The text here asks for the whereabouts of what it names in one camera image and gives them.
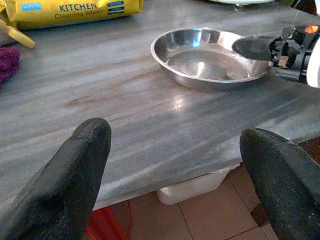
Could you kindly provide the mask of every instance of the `purple towel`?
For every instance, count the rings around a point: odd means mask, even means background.
[[[19,67],[20,52],[16,47],[0,47],[0,87]]]

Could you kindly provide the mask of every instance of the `white plastic box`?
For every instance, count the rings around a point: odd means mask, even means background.
[[[161,188],[156,191],[156,195],[161,203],[172,205],[208,193],[216,190],[227,174],[238,166],[240,166],[239,163],[176,185]]]

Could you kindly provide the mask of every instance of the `stainless steel bowl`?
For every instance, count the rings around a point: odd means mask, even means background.
[[[151,44],[151,53],[178,83],[200,90],[230,90],[267,74],[272,62],[242,57],[232,50],[241,36],[210,28],[166,32]]]

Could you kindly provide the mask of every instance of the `marble countertop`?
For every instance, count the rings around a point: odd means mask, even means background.
[[[196,91],[168,78],[149,50],[179,28],[279,35],[298,24],[320,18],[277,3],[237,12],[206,0],[145,0],[134,16],[27,32],[36,47],[19,46],[21,67],[0,89],[0,213],[88,118],[112,127],[95,208],[241,162],[248,127],[295,141],[318,136],[320,90],[269,74],[238,91]]]

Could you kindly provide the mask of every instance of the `robotic arm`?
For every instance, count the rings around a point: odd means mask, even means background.
[[[319,25],[286,27],[277,38],[241,38],[232,48],[248,59],[272,61],[276,75],[285,80],[320,88]]]

